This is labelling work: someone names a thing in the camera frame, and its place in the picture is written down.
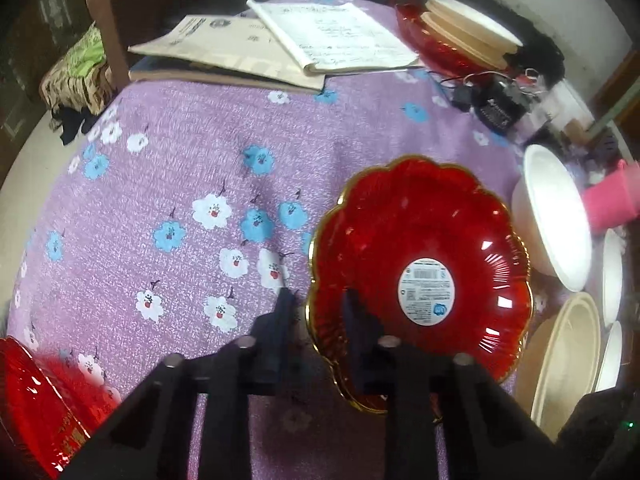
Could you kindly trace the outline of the red plate with sticker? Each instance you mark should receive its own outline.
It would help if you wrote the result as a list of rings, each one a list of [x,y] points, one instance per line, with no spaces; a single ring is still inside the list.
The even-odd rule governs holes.
[[[356,385],[346,290],[420,349],[469,353],[497,382],[518,366],[533,316],[529,255],[508,207],[462,166],[404,155],[354,174],[314,232],[309,267],[312,344],[359,411],[386,403]]]

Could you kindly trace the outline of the beige plastic bowl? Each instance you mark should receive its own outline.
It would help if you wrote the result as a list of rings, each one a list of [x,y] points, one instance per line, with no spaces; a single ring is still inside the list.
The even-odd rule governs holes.
[[[586,292],[578,292],[527,341],[516,371],[514,398],[552,441],[582,397],[593,392],[601,339],[596,303]]]

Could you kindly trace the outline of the large white foam bowl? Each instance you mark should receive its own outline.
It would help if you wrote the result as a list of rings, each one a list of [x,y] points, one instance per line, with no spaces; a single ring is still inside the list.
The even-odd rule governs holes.
[[[511,212],[532,267],[571,292],[583,290],[592,257],[590,226],[572,175],[548,148],[526,148]]]

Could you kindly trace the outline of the red plate with gold print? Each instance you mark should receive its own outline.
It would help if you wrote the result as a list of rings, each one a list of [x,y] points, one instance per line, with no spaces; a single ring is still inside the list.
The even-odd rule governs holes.
[[[90,379],[69,356],[2,339],[1,428],[36,478],[58,478],[121,403],[118,390]]]

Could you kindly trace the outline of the small white foam bowl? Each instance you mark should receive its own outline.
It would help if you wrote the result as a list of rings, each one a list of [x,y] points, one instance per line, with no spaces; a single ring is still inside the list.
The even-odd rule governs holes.
[[[605,232],[602,249],[602,310],[605,326],[612,325],[620,312],[623,292],[623,242],[612,229]]]
[[[620,363],[623,354],[623,331],[620,322],[614,321],[606,337],[600,370],[594,387],[595,392],[612,389],[620,376]]]

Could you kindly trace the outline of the stack of beige bowls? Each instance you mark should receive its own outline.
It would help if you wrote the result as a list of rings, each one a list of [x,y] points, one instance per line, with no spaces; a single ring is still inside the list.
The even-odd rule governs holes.
[[[509,29],[458,0],[426,0],[420,20],[437,40],[469,61],[493,70],[506,70],[506,56],[524,47]]]

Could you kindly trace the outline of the purple floral tablecloth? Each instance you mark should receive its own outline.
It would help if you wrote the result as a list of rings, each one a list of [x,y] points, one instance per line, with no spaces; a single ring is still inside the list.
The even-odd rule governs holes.
[[[507,200],[518,142],[456,110],[423,68],[317,94],[130,84],[62,169],[23,252],[8,335],[69,356],[122,401],[169,353],[216,351],[303,297],[309,245],[357,172],[407,154]]]

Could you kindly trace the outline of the black battery charger left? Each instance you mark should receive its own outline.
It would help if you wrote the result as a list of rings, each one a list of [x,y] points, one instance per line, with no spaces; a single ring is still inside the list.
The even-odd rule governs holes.
[[[472,107],[484,126],[507,136],[528,112],[528,99],[514,82],[492,77],[473,87]]]

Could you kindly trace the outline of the pink knitted sleeve bottle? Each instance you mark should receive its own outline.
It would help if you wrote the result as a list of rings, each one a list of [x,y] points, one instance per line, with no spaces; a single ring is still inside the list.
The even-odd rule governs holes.
[[[639,217],[639,163],[623,160],[600,183],[582,193],[590,230],[600,234]]]

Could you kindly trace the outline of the beige magazine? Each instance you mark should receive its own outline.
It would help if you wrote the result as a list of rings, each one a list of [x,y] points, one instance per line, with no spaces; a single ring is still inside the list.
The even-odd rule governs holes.
[[[319,93],[322,75],[309,75],[257,18],[187,15],[168,34],[129,48],[140,60],[129,79]]]

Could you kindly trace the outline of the open white booklet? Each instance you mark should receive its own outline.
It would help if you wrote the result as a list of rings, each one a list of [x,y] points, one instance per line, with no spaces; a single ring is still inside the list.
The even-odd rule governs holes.
[[[258,3],[247,6],[310,74],[398,70],[419,55],[351,3]]]

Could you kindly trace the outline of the green patterned blanket pile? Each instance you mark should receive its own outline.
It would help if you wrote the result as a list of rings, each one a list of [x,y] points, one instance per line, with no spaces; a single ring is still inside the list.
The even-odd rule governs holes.
[[[115,83],[102,36],[92,23],[82,37],[43,76],[39,93],[49,110],[62,107],[99,116],[112,102]]]

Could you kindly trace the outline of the red tray under stack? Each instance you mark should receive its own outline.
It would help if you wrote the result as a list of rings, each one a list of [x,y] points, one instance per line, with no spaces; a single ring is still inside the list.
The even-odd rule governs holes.
[[[449,76],[468,76],[483,70],[512,75],[508,63],[500,56],[486,56],[451,32],[442,28],[418,0],[390,0],[394,8],[400,36],[424,62]]]

